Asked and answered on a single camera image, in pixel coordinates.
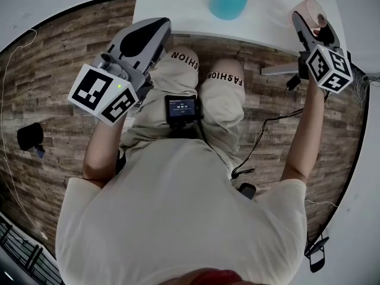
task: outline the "wood laminate flooring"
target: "wood laminate flooring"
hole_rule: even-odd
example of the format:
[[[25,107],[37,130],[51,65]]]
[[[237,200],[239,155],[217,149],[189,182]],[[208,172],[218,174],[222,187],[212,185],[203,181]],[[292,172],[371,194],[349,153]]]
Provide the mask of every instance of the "wood laminate flooring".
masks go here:
[[[47,234],[49,240],[45,244],[52,252],[68,179],[81,176],[84,152],[96,124],[95,118],[72,105],[67,95],[83,63],[89,64],[120,29],[132,24],[134,6],[135,0],[115,0],[55,19],[38,28],[34,43],[17,50],[9,64],[3,111],[8,163],[20,200]],[[0,55],[1,78],[10,53],[16,46],[30,42],[33,36],[34,33],[28,34]],[[242,159],[250,152],[265,119],[286,115],[303,106],[306,81],[288,96],[285,83],[289,77],[259,74],[260,68],[294,62],[295,56],[215,37],[173,35],[167,49],[174,45],[188,46],[196,51],[201,65],[200,81],[219,58],[236,58],[243,65],[246,100],[245,117],[239,125]],[[331,95],[325,107],[318,161],[308,183],[306,198],[336,202],[353,163],[362,120],[352,87],[338,96]],[[133,119],[132,112],[127,117],[125,129],[131,126]],[[262,193],[280,179],[298,121],[299,116],[267,124],[262,140],[245,166],[256,168],[255,173],[239,177],[234,186],[248,182]],[[21,151],[17,143],[17,130],[34,122],[39,122],[44,130],[46,153],[42,159],[33,149]],[[0,172],[4,177],[0,177],[1,211],[40,239],[4,182],[14,193],[9,171],[2,159],[2,147],[0,156]],[[333,207],[309,202],[305,205],[308,231],[313,236]]]

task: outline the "small display screen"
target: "small display screen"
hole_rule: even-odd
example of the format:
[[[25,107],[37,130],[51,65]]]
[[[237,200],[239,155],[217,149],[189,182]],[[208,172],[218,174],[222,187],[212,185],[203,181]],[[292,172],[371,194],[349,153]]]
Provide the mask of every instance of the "small display screen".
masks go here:
[[[180,99],[169,101],[170,117],[195,115],[195,100]]]

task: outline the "power cord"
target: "power cord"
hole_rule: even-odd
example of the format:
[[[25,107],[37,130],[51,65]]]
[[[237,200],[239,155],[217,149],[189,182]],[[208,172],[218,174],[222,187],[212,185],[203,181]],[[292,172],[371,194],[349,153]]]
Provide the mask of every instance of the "power cord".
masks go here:
[[[3,129],[2,129],[2,110],[3,110],[3,103],[4,103],[4,83],[5,83],[5,77],[7,76],[7,69],[8,69],[8,65],[10,64],[11,62],[11,58],[13,56],[13,54],[16,52],[16,50],[18,48],[26,48],[27,46],[31,45],[34,40],[36,39],[37,37],[37,31],[36,30],[33,30],[32,28],[30,28],[29,30],[35,32],[36,34],[34,35],[34,38],[33,40],[26,44],[26,45],[20,45],[20,46],[17,46],[17,48],[15,48],[15,50],[12,52],[11,56],[9,57],[9,60],[8,60],[8,63],[5,67],[5,71],[4,71],[4,77],[3,77],[3,80],[2,80],[2,95],[1,95],[1,138],[2,138],[2,142],[3,142],[3,148],[4,148],[4,161],[5,163],[7,164],[7,167],[8,167],[8,171],[9,171],[9,175],[11,176],[11,180],[12,180],[12,183],[13,183],[13,187],[14,187],[14,191],[16,193],[16,196],[13,194],[12,190],[9,188],[8,186],[8,183],[7,181],[5,180],[5,178],[3,177],[2,173],[1,174],[1,177],[3,178],[6,186],[8,187],[10,193],[12,194],[12,196],[14,197],[14,199],[16,200],[17,204],[20,206],[20,208],[22,209],[22,211],[24,212],[24,214],[26,215],[26,217],[30,220],[30,222],[33,224],[33,226],[38,230],[38,232],[40,233],[40,235],[44,238],[44,239],[48,239],[48,237],[46,236],[46,234],[44,234],[44,232],[37,226],[37,224],[31,219],[31,217],[28,215],[28,213],[26,212],[24,206],[23,206],[23,203],[21,202],[20,200],[20,197],[18,196],[18,193],[17,193],[17,189],[16,189],[16,185],[14,184],[14,181],[13,181],[13,176],[12,176],[12,172],[11,172],[11,168],[8,164],[8,157],[7,157],[7,151],[5,149],[5,144],[7,143],[7,140],[4,138],[4,133],[3,133]]]
[[[330,91],[327,91],[326,93],[326,96],[324,98],[324,101],[326,102],[328,96],[330,95]],[[264,121],[263,125],[262,125],[262,131],[261,131],[261,134],[259,135],[259,137],[257,138],[256,140],[256,143],[254,145],[254,147],[252,148],[251,152],[248,154],[247,158],[240,164],[238,165],[235,169],[233,169],[232,173],[231,173],[231,178],[232,179],[236,179],[239,177],[239,175],[241,174],[248,174],[248,173],[253,173],[255,171],[254,168],[252,169],[248,169],[248,170],[243,170],[243,171],[239,171],[238,170],[251,158],[251,155],[252,153],[254,152],[254,149],[256,148],[256,146],[258,145],[258,143],[260,142],[260,139],[262,137],[262,135],[264,134],[264,130],[265,130],[265,126],[267,124],[268,121],[277,121],[279,119],[284,119],[284,118],[289,118],[289,117],[293,117],[293,116],[296,116],[298,114],[301,114],[303,111],[303,109],[299,109],[299,110],[296,110],[294,112],[292,112],[291,114],[289,115],[286,115],[286,116],[279,116],[279,117],[276,117],[276,118],[268,118]]]

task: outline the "white wire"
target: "white wire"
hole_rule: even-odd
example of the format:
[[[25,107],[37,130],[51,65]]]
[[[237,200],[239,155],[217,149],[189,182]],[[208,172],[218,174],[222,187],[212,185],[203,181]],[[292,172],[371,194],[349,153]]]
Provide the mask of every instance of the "white wire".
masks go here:
[[[14,199],[16,200],[17,204],[20,206],[20,208],[22,209],[22,211],[24,212],[24,214],[26,215],[26,217],[30,220],[30,222],[33,224],[33,226],[39,231],[40,235],[44,238],[44,239],[47,239],[46,235],[41,231],[41,229],[35,224],[35,222],[31,219],[31,217],[28,215],[28,213],[26,212],[24,206],[23,206],[23,203],[21,202],[20,200],[20,197],[18,196],[18,193],[17,193],[17,189],[16,189],[16,185],[14,184],[14,181],[13,181],[13,176],[12,176],[12,172],[11,172],[11,168],[8,164],[8,157],[7,157],[7,151],[5,149],[5,144],[7,143],[7,140],[4,138],[4,133],[3,133],[3,129],[2,129],[2,109],[3,109],[3,103],[4,103],[4,83],[5,83],[5,77],[7,76],[7,69],[8,69],[8,65],[10,64],[11,62],[11,58],[13,56],[13,54],[16,52],[16,50],[18,48],[26,48],[27,46],[31,45],[34,40],[36,39],[37,37],[37,31],[36,30],[33,30],[32,28],[30,28],[29,30],[31,31],[34,31],[36,34],[34,35],[34,38],[33,40],[26,44],[26,45],[20,45],[20,46],[17,46],[17,48],[15,48],[15,50],[12,52],[11,56],[9,57],[9,60],[8,60],[8,63],[5,67],[5,71],[4,71],[4,77],[3,77],[3,80],[2,80],[2,94],[1,94],[1,138],[2,138],[2,141],[3,141],[3,147],[4,147],[4,161],[6,162],[7,164],[7,167],[8,167],[8,171],[9,171],[9,175],[11,176],[11,179],[12,179],[12,183],[13,183],[13,187],[14,187],[14,191],[16,193],[16,196],[13,194],[12,190],[9,188],[8,186],[8,183],[7,181],[5,180],[5,178],[3,177],[2,173],[1,174],[1,177],[3,178],[5,184],[7,185],[9,191],[11,192],[12,196],[14,197]]]
[[[313,204],[331,204],[331,205],[333,205],[334,207],[337,207],[338,208],[338,206],[336,206],[335,204],[333,204],[333,203],[331,203],[331,202],[328,202],[328,201],[323,201],[323,202],[313,202],[313,201],[311,201],[311,200],[309,200],[309,199],[306,199],[305,200],[305,202],[312,202]]]

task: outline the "person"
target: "person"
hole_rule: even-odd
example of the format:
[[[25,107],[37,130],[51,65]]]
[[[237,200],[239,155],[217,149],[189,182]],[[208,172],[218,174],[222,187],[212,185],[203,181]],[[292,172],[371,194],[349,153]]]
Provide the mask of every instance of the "person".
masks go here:
[[[198,57],[175,47],[151,72],[154,88],[122,133],[99,121],[71,178],[59,216],[56,257],[65,284],[288,284],[306,243],[305,183],[318,154],[324,94],[309,83],[281,181],[249,200],[232,187],[243,68],[216,62],[198,84]],[[168,138],[164,96],[199,96],[207,145]],[[118,146],[128,161],[115,176]]]

